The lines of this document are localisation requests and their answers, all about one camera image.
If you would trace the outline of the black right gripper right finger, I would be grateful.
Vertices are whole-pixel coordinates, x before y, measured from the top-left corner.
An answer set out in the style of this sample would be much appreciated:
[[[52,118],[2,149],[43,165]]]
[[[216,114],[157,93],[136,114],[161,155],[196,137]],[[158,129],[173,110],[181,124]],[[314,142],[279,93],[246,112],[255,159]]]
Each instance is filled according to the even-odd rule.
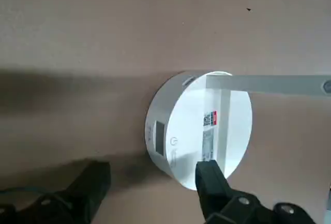
[[[205,223],[314,223],[296,204],[279,202],[269,209],[255,195],[231,188],[214,160],[196,164],[195,185]]]

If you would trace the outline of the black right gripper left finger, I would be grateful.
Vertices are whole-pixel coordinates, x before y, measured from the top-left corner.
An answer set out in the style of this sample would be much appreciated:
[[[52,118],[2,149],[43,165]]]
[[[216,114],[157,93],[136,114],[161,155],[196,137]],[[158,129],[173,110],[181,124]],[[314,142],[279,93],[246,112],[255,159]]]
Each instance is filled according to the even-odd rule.
[[[1,223],[91,223],[110,187],[110,164],[93,160],[62,191],[27,186],[3,189],[2,195],[32,192],[40,196],[21,210],[13,204],[1,204]]]

